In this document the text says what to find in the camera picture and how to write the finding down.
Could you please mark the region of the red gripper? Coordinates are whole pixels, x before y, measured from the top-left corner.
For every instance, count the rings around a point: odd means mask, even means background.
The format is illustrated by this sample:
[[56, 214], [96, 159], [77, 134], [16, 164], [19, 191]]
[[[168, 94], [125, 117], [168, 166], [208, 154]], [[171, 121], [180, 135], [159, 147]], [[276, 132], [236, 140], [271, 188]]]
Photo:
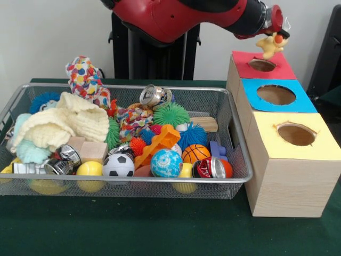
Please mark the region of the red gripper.
[[259, 34], [269, 35], [276, 32], [282, 37], [290, 33], [282, 29], [283, 15], [278, 5], [247, 4], [242, 16], [237, 21], [234, 34], [238, 38], [251, 38]]

